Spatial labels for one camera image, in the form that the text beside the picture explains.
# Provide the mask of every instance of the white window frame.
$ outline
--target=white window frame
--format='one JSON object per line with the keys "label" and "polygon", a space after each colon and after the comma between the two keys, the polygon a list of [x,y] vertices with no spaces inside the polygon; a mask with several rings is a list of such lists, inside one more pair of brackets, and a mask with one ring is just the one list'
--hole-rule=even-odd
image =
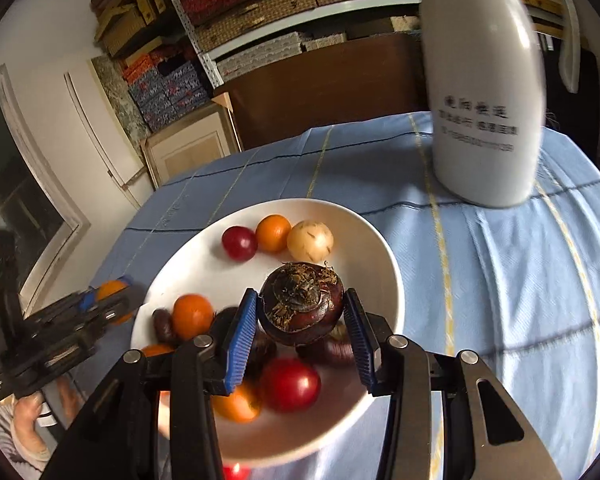
{"label": "white window frame", "polygon": [[44,306],[40,301],[91,224],[60,184],[27,127],[5,65],[0,66],[0,108],[29,171],[64,220],[20,290],[22,309],[27,314]]}

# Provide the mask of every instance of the thermos handle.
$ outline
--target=thermos handle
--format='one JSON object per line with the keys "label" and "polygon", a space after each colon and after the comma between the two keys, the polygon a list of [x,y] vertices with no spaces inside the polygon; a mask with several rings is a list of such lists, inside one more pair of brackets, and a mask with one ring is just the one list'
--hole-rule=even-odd
{"label": "thermos handle", "polygon": [[573,0],[562,0],[568,18],[564,20],[564,37],[560,50],[560,77],[572,94],[578,91],[580,78],[580,24]]}

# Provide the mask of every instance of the pale yellow fruit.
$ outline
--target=pale yellow fruit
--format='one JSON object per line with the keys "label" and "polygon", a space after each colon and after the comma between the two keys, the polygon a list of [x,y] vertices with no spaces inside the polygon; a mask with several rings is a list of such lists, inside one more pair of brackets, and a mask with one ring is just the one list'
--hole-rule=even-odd
{"label": "pale yellow fruit", "polygon": [[333,234],[322,222],[302,220],[289,231],[286,248],[298,262],[314,264],[327,260],[333,249]]}

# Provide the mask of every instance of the jug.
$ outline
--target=jug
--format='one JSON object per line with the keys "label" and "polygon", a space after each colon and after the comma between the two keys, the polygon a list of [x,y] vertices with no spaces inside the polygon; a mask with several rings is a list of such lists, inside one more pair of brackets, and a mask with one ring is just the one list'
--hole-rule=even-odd
{"label": "jug", "polygon": [[[562,0],[559,69],[577,92],[580,29]],[[520,0],[422,0],[422,43],[438,180],[476,205],[524,202],[534,184],[545,115],[538,36]]]}

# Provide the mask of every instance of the blue tablecloth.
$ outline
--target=blue tablecloth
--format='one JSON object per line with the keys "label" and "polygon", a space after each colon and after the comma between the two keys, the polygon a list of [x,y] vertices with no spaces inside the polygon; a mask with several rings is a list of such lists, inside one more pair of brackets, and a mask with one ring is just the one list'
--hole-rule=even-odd
{"label": "blue tablecloth", "polygon": [[[544,131],[533,196],[489,210],[437,183],[429,113],[313,128],[229,156],[165,184],[124,230],[94,285],[128,274],[149,285],[197,232],[277,198],[342,204],[369,220],[400,265],[403,333],[425,349],[472,348],[536,428],[565,480],[600,450],[600,172],[565,136]],[[94,389],[128,349],[132,323],[111,330],[74,371]],[[377,399],[345,436],[253,480],[375,478],[386,421]],[[440,410],[432,469],[440,474]]]}

